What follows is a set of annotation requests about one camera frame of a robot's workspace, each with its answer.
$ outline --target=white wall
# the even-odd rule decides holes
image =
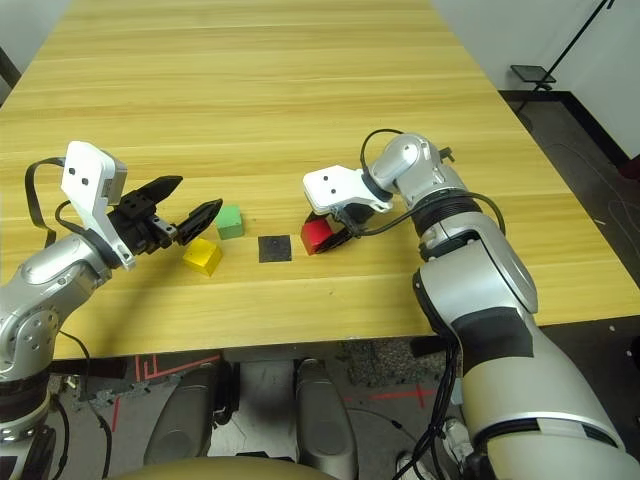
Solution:
[[[70,0],[0,0],[0,46],[24,72]],[[0,102],[9,86],[0,80]]]
[[[629,157],[640,155],[640,2],[617,0],[593,27],[558,74]]]
[[[431,0],[500,90],[530,89],[511,64],[550,67],[600,0]],[[640,2],[602,10],[553,76],[633,157],[640,153]]]

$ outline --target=cube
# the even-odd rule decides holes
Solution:
[[[258,261],[290,262],[291,238],[289,235],[269,235],[258,237]]]
[[[305,223],[300,232],[300,238],[309,255],[316,253],[318,247],[331,235],[333,231],[325,218]]]
[[[211,276],[222,259],[222,250],[204,238],[195,238],[182,256],[184,263],[203,275]]]
[[[244,235],[240,209],[236,205],[222,207],[216,216],[216,228],[222,240]]]

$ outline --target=red block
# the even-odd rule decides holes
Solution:
[[[322,242],[331,235],[333,235],[333,231],[331,231],[329,223],[324,218],[305,223],[300,232],[300,238],[302,238],[304,248],[309,255],[316,253],[316,250]]]

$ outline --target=wire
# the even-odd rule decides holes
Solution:
[[[448,196],[448,198],[457,198],[457,197],[477,198],[478,200],[482,200],[483,202],[485,202],[487,205],[489,205],[489,207],[491,207],[491,210],[493,210],[493,213],[495,214],[496,219],[498,221],[498,226],[500,227],[500,231],[503,233],[503,235],[507,234],[507,226],[506,226],[505,221],[504,221],[504,216],[502,215],[502,212],[500,211],[500,208],[498,207],[498,205],[493,200],[491,200],[489,197],[487,197],[486,195],[482,195],[481,193],[463,192],[463,191],[456,192],[455,194],[451,194],[451,195]],[[447,198],[447,197],[438,197],[437,200],[442,200],[443,198]],[[395,227],[399,223],[405,221],[407,218],[411,217],[413,214],[419,212],[423,208],[430,207],[431,205],[432,205],[432,202],[421,203],[421,204],[413,207],[411,210],[406,211],[405,213],[403,213],[399,217],[393,219],[392,221],[390,221],[386,225],[383,225],[382,227],[375,228],[375,229],[372,229],[372,230],[364,230],[364,231],[361,231],[361,232],[357,232],[357,234],[356,234],[356,232],[354,232],[354,235],[355,236],[362,236],[362,237],[370,237],[370,236],[373,236],[373,235],[378,235],[380,233],[384,233],[387,230]]]
[[[433,459],[433,468],[436,471],[436,475],[438,475],[438,479],[445,480],[444,473],[442,472],[442,467],[440,466],[440,461],[438,460],[435,442],[431,444],[431,458]]]
[[[367,409],[364,409],[364,408],[355,408],[355,407],[347,408],[347,411],[365,413],[367,415],[371,415],[371,416],[374,416],[374,417],[378,417],[378,418],[380,418],[382,420],[385,420],[385,421],[389,422],[391,425],[393,425],[394,428],[396,428],[397,430],[400,430],[402,433],[404,433],[405,436],[407,436],[407,438],[409,438],[409,440],[411,440],[413,443],[417,443],[418,442],[416,437],[411,435],[411,433],[409,433],[409,431],[406,428],[404,428],[400,422],[398,422],[397,420],[394,420],[393,418],[387,417],[386,415],[383,415],[382,413],[374,412],[373,410],[367,410]]]
[[[44,221],[42,209],[38,201],[38,192],[36,192],[35,176],[36,170],[40,165],[56,165],[64,167],[65,157],[51,157],[32,163],[24,174],[24,191],[27,195],[27,207],[29,208],[29,216],[31,223],[36,227],[47,231],[47,239],[44,242],[45,248],[56,241],[56,231],[50,228]]]
[[[367,161],[364,158],[364,151],[367,148],[367,143],[369,143],[371,137],[374,137],[379,133],[397,133],[398,135],[402,135],[404,132],[401,130],[396,130],[395,128],[379,128],[378,130],[374,130],[369,135],[367,135],[367,137],[364,139],[364,142],[362,142],[362,147],[360,147],[360,165],[362,165],[362,171],[365,173],[369,172],[369,167],[367,166]]]
[[[102,478],[107,478],[109,476],[109,465],[111,464],[111,445],[113,443],[113,438],[111,435],[111,428],[109,427],[109,424],[104,419],[104,417],[98,413],[98,411],[89,401],[87,384],[89,383],[89,373],[91,371],[91,355],[89,355],[89,350],[87,350],[87,347],[84,345],[84,343],[82,343],[82,341],[79,338],[74,337],[73,335],[70,335],[67,332],[63,332],[62,330],[60,330],[59,333],[76,342],[80,347],[80,349],[82,350],[82,353],[84,354],[87,360],[85,379],[83,383],[84,396],[87,399],[87,404],[89,405],[89,408],[91,409],[93,414],[96,416],[96,419],[98,420],[98,424],[100,425],[100,428],[104,430],[104,436],[106,440],[106,449],[105,449],[105,456],[104,456],[104,468],[102,470]]]
[[[627,237],[627,240],[629,240],[629,243],[631,243],[631,246],[633,247],[633,250],[635,251],[636,256],[638,257],[638,259],[640,259],[640,249],[638,249],[638,245],[633,240],[633,237],[631,236],[629,231],[624,227],[622,222],[615,215],[615,213],[613,211],[613,205],[618,204],[618,203],[622,204],[622,208],[624,209],[624,212],[625,212],[625,214],[627,216],[627,220],[629,221],[631,226],[636,230],[636,232],[640,232],[640,228],[633,221],[633,218],[631,216],[631,212],[629,212],[629,207],[631,207],[631,208],[633,208],[635,210],[640,210],[640,207],[638,207],[638,205],[635,205],[633,203],[629,203],[629,202],[625,201],[624,198],[622,198],[622,196],[618,193],[618,191],[613,187],[613,185],[611,185],[611,183],[604,177],[604,175],[602,175],[602,173],[600,173],[598,171],[598,169],[587,159],[587,157],[582,155],[576,149],[570,147],[569,145],[567,145],[565,143],[552,143],[552,144],[549,144],[549,145],[541,145],[541,147],[543,149],[552,148],[552,147],[562,147],[562,148],[565,148],[566,150],[569,150],[571,153],[573,153],[578,158],[580,158],[584,163],[586,163],[587,166],[589,166],[589,168],[591,168],[591,170],[593,170],[593,172],[598,177],[600,177],[600,180],[602,180],[604,182],[604,184],[607,187],[609,187],[609,189],[614,193],[614,195],[618,198],[618,200],[617,201],[616,200],[609,200],[609,202],[607,203],[607,211],[609,212],[609,215],[611,216],[613,221],[616,222],[618,227],[620,227],[620,230],[622,230],[622,233],[624,233],[624,235]]]
[[[51,401],[60,413],[60,417],[62,418],[62,425],[64,426],[64,444],[62,446],[62,454],[60,455],[60,459],[58,460],[58,471],[52,478],[52,480],[58,480],[62,475],[64,467],[66,467],[67,460],[69,458],[69,438],[71,436],[71,428],[69,426],[69,417],[67,416],[67,412],[62,406],[58,395],[52,395]]]
[[[425,432],[416,442],[413,449],[411,461],[404,465],[400,470],[396,472],[392,480],[400,480],[402,476],[413,468],[414,473],[420,480],[425,480],[423,475],[417,468],[417,463],[420,458],[431,448],[436,437],[442,431],[442,425],[444,424],[447,408],[451,401],[451,392],[453,391],[453,385],[456,379],[457,358],[460,346],[457,340],[454,338],[447,345],[446,350],[446,366],[444,374],[440,379],[438,385],[438,391],[431,411],[431,420],[427,426]]]
[[[71,230],[73,233],[78,233],[82,235],[83,230],[80,225],[76,225],[75,223],[69,222],[68,220],[65,220],[64,218],[61,217],[62,210],[64,209],[64,207],[66,207],[70,203],[71,203],[70,200],[65,200],[60,205],[58,205],[58,208],[56,208],[56,212],[54,214],[56,221],[63,227],[67,228],[68,230]]]

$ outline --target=yellow block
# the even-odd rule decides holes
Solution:
[[[192,270],[210,277],[222,260],[222,250],[215,243],[196,238],[187,247],[182,260]]]

